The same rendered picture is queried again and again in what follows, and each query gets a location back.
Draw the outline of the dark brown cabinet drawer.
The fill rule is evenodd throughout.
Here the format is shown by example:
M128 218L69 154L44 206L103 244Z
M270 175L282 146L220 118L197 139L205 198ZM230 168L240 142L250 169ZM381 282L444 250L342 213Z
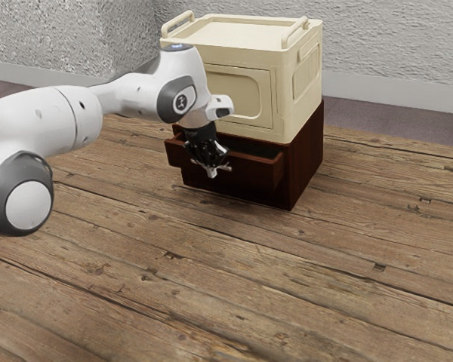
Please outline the dark brown cabinet drawer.
M229 170L219 168L214 178L207 176L201 166L191 161L184 147L186 138L179 127L174 136L165 141L168 163L180 169L183 181L207 186L234 185L272 191L286 175L286 157L282 147L263 140L218 133L219 143L229 149L223 161Z

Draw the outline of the dark brown wooden cabinet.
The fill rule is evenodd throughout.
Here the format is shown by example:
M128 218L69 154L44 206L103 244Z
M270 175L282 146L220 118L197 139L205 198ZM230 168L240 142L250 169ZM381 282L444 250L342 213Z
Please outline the dark brown wooden cabinet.
M322 163L323 141L324 103L320 103L290 143L275 143L282 147L286 157L286 175L276 189L267 191L251 186L203 186L184 181L183 183L198 189L291 210Z

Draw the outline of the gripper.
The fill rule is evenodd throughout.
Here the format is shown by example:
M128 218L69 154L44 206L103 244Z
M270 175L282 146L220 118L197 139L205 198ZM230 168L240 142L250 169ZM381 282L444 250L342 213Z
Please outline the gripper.
M183 129L186 142L184 146L190 154L194 163L206 170L207 176L211 179L217 175L216 158L227 156L229 149L217 141L217 129L215 125L205 125L197 128Z

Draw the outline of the cream box with lid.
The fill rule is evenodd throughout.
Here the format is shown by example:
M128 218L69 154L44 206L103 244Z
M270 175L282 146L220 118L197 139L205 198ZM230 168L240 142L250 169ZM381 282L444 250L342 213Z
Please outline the cream box with lid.
M319 19L185 11L161 34L163 46L195 46L210 92L232 99L235 112L216 122L221 133L290 143L321 103Z

